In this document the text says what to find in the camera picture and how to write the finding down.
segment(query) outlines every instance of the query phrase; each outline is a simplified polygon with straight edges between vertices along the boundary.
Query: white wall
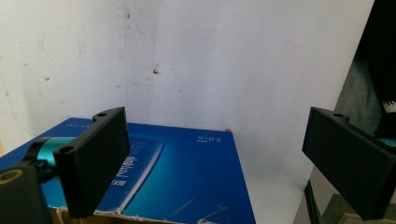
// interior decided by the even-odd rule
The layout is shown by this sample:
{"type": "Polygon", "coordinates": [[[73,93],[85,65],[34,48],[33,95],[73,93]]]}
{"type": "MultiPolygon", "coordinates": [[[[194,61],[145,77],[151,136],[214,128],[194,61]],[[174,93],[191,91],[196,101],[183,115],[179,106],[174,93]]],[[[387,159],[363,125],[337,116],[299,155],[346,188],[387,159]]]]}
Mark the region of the white wall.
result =
{"type": "Polygon", "coordinates": [[[0,1],[0,139],[125,105],[131,122],[231,129],[258,223],[291,223],[371,1],[0,1]]]}

